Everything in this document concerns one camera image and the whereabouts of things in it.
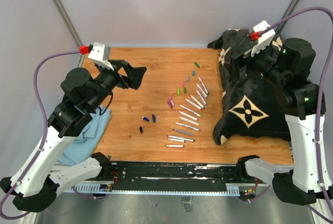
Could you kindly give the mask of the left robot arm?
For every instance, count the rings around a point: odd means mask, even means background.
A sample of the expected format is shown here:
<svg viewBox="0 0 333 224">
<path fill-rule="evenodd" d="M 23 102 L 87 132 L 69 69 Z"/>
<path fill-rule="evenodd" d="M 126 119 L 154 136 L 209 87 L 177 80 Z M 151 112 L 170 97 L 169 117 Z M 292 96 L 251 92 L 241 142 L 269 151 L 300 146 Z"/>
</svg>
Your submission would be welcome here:
<svg viewBox="0 0 333 224">
<path fill-rule="evenodd" d="M 132 67 L 125 60 L 109 60 L 107 67 L 98 67 L 99 75 L 92 78 L 85 68 L 72 69 L 61 83 L 64 91 L 47 120 L 35 150 L 21 169 L 12 177 L 1 179 L 1 189 L 13 195 L 17 210 L 38 213 L 48 208 L 65 190 L 87 179 L 106 180 L 111 175 L 111 161 L 101 152 L 85 161 L 52 172 L 51 169 L 64 150 L 91 122 L 92 114 L 117 86 L 137 90 L 147 68 Z"/>
</svg>

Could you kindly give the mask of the small blue pen cap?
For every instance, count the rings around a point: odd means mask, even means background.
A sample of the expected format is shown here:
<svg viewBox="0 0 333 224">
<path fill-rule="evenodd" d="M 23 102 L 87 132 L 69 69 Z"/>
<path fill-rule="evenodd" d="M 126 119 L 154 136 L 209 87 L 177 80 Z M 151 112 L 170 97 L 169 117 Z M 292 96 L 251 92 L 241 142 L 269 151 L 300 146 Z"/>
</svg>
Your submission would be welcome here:
<svg viewBox="0 0 333 224">
<path fill-rule="evenodd" d="M 147 117 L 142 117 L 142 120 L 144 120 L 144 121 L 147 121 L 147 122 L 149 122 L 150 120 L 149 120 L 149 118 L 147 118 Z"/>
</svg>

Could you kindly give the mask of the small blue cap marker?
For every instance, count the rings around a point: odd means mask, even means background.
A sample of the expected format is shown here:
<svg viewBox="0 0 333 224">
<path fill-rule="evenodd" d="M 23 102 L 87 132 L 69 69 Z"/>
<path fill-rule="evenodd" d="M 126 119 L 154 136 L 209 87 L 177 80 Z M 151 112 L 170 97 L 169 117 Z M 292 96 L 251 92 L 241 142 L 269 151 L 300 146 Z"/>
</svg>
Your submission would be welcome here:
<svg viewBox="0 0 333 224">
<path fill-rule="evenodd" d="M 185 143 L 185 140 L 180 140 L 180 139 L 173 139 L 173 138 L 168 138 L 168 140 L 170 140 L 170 141 L 174 141 L 174 142 L 181 142 L 181 143 Z"/>
</svg>

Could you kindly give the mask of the dark green cap marker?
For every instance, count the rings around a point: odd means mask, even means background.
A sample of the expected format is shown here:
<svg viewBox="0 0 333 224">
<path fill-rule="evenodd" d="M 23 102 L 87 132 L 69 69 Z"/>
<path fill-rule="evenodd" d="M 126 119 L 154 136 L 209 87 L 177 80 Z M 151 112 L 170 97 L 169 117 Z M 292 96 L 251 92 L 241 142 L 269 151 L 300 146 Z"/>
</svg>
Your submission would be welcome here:
<svg viewBox="0 0 333 224">
<path fill-rule="evenodd" d="M 198 79 L 199 79 L 199 81 L 200 81 L 200 83 L 201 83 L 201 85 L 202 85 L 202 87 L 203 87 L 206 95 L 209 95 L 209 92 L 208 92 L 208 90 L 206 88 L 206 85 L 204 84 L 203 80 L 200 77 L 198 77 Z"/>
</svg>

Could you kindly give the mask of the navy cap marker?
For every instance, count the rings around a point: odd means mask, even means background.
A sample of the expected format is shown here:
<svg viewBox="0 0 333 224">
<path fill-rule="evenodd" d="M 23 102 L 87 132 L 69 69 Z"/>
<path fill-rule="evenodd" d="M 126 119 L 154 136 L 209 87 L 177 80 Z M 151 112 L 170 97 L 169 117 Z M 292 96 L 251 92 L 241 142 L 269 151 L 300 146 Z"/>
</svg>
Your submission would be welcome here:
<svg viewBox="0 0 333 224">
<path fill-rule="evenodd" d="M 195 142 L 195 139 L 191 138 L 182 138 L 179 136 L 173 136 L 173 135 L 167 135 L 168 139 L 177 139 L 177 140 L 182 140 L 182 141 L 190 141 L 190 142 Z"/>
</svg>

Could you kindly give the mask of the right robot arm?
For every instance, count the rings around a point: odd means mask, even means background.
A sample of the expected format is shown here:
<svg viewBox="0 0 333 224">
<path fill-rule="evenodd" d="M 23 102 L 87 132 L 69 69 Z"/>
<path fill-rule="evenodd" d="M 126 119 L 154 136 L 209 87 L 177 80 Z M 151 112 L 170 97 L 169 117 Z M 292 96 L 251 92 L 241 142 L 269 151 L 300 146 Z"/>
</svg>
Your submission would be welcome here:
<svg viewBox="0 0 333 224">
<path fill-rule="evenodd" d="M 277 59 L 260 53 L 250 67 L 270 83 L 283 109 L 293 150 L 293 168 L 265 162 L 257 155 L 238 159 L 241 182 L 257 178 L 269 184 L 285 203 L 310 205 L 332 200 L 323 142 L 326 104 L 322 88 L 308 80 L 316 56 L 312 45 L 300 38 L 284 41 Z"/>
</svg>

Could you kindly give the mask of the lavender cap marker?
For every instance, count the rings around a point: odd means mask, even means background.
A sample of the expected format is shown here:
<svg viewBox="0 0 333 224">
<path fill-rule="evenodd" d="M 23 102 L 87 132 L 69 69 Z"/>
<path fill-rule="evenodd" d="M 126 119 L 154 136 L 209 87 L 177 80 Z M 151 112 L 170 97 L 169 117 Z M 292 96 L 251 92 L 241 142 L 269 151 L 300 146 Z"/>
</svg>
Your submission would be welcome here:
<svg viewBox="0 0 333 224">
<path fill-rule="evenodd" d="M 201 95 L 201 93 L 199 92 L 198 89 L 196 89 L 196 93 L 199 96 L 200 100 L 202 101 L 202 103 L 207 106 L 207 102 L 205 101 L 205 99 L 203 98 L 203 96 Z"/>
</svg>

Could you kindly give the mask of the beige cap marker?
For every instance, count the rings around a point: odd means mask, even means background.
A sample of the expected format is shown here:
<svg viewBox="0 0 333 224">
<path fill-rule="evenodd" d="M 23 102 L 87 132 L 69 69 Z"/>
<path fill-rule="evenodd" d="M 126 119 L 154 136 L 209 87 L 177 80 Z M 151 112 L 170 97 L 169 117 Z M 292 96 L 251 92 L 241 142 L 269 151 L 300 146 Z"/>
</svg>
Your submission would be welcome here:
<svg viewBox="0 0 333 224">
<path fill-rule="evenodd" d="M 185 117 L 181 117 L 181 116 L 179 116 L 179 118 L 180 118 L 182 121 L 185 121 L 185 122 L 191 123 L 192 125 L 195 125 L 195 126 L 199 126 L 199 125 L 200 125 L 197 121 L 193 121 L 193 120 L 187 119 L 187 118 L 185 118 Z"/>
</svg>

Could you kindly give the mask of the light green cap marker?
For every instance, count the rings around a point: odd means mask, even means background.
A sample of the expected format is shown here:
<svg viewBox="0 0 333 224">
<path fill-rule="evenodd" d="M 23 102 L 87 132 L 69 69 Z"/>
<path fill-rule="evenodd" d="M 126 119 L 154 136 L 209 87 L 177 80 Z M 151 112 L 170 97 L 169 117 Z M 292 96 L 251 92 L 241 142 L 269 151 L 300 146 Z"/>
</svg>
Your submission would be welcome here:
<svg viewBox="0 0 333 224">
<path fill-rule="evenodd" d="M 192 109 L 190 109 L 190 108 L 188 108 L 188 107 L 186 107 L 186 106 L 183 106 L 183 105 L 181 105 L 181 104 L 179 104 L 179 106 L 180 106 L 182 109 L 185 109 L 185 110 L 187 110 L 188 112 L 191 112 L 192 114 L 194 114 L 194 115 L 196 115 L 196 116 L 198 116 L 198 117 L 202 117 L 199 113 L 195 112 L 194 110 L 192 110 Z"/>
</svg>

